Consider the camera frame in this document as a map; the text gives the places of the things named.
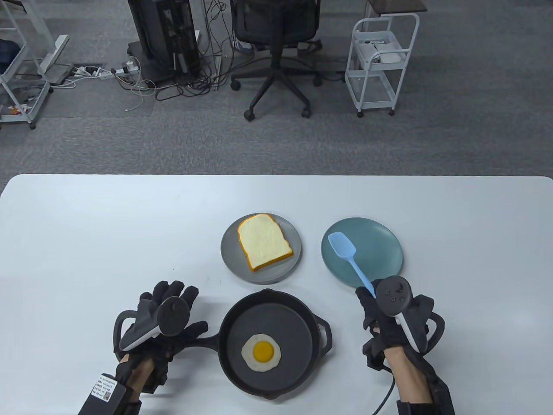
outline computer tower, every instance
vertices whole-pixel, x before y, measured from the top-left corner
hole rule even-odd
[[[143,71],[157,70],[163,72],[164,78],[176,75],[198,77],[201,61],[190,1],[128,0],[128,3],[142,47],[142,59],[137,57],[141,60]],[[131,54],[140,54],[137,47],[136,43],[129,44]],[[144,57],[153,62],[142,62]]]

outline fried egg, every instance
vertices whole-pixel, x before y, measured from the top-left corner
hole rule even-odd
[[[254,334],[242,347],[242,358],[255,372],[267,372],[278,366],[280,347],[267,334]]]

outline egg yolk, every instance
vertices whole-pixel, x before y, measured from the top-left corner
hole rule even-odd
[[[267,363],[273,358],[275,349],[268,341],[260,341],[253,346],[253,358],[260,363]]]

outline spatula handle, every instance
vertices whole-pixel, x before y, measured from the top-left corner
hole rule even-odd
[[[367,290],[369,290],[369,292],[372,294],[373,298],[376,298],[377,296],[374,292],[374,287],[373,287],[372,283],[368,280],[368,278],[365,276],[363,271],[361,271],[361,268],[359,268],[357,266],[357,264],[355,263],[355,260],[353,258],[351,258],[349,260],[349,263],[351,264],[353,269],[355,269],[355,272],[357,272],[357,275],[359,275],[359,278],[363,282],[363,285],[365,285],[365,287],[367,287]]]

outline chair base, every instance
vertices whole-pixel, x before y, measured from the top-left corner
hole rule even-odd
[[[248,79],[248,78],[265,78],[265,82],[263,82],[263,85],[257,91],[257,94],[255,95],[254,99],[249,105],[249,109],[246,110],[244,113],[244,118],[248,121],[252,121],[255,118],[255,114],[253,112],[254,107],[259,102],[259,100],[265,95],[265,93],[269,90],[271,85],[275,80],[279,80],[286,86],[290,91],[294,93],[296,97],[299,98],[301,102],[304,103],[304,109],[301,113],[301,116],[303,118],[309,118],[311,116],[311,104],[309,103],[309,100],[307,97],[294,85],[294,83],[290,80],[289,76],[302,76],[302,75],[314,75],[315,78],[313,79],[313,84],[315,86],[322,85],[322,78],[320,74],[317,71],[313,70],[307,70],[307,69],[298,69],[298,68],[288,68],[286,66],[282,66],[280,68],[262,68],[262,69],[255,69],[248,72],[243,72],[240,74],[231,75],[231,88],[233,91],[238,91],[240,89],[240,82],[237,81],[238,79]]]

